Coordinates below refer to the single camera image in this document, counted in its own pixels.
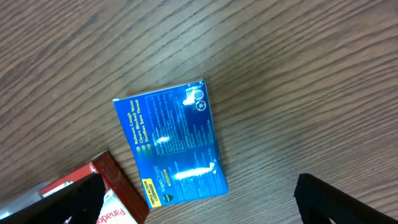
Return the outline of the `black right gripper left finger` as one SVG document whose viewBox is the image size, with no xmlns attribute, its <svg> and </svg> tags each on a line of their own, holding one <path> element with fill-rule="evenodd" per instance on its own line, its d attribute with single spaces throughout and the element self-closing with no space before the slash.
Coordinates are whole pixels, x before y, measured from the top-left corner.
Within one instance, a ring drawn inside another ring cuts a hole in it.
<svg viewBox="0 0 398 224">
<path fill-rule="evenodd" d="M 100 174 L 90 174 L 79 181 L 1 220 L 2 224 L 95 224 L 105 195 Z"/>
</svg>

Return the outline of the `blue VapoDrops box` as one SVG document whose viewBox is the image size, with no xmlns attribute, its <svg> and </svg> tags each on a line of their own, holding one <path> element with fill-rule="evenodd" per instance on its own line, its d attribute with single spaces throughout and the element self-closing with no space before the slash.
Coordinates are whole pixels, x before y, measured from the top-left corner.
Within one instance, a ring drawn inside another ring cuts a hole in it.
<svg viewBox="0 0 398 224">
<path fill-rule="evenodd" d="M 226 195 L 204 80 L 113 100 L 149 208 Z"/>
</svg>

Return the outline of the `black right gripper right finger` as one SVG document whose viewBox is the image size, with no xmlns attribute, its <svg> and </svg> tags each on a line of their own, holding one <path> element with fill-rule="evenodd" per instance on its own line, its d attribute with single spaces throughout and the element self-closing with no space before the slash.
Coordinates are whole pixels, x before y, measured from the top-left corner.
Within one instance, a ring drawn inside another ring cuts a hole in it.
<svg viewBox="0 0 398 224">
<path fill-rule="evenodd" d="M 397 224 L 396 219 L 308 173 L 299 175 L 294 197 L 304 224 Z"/>
</svg>

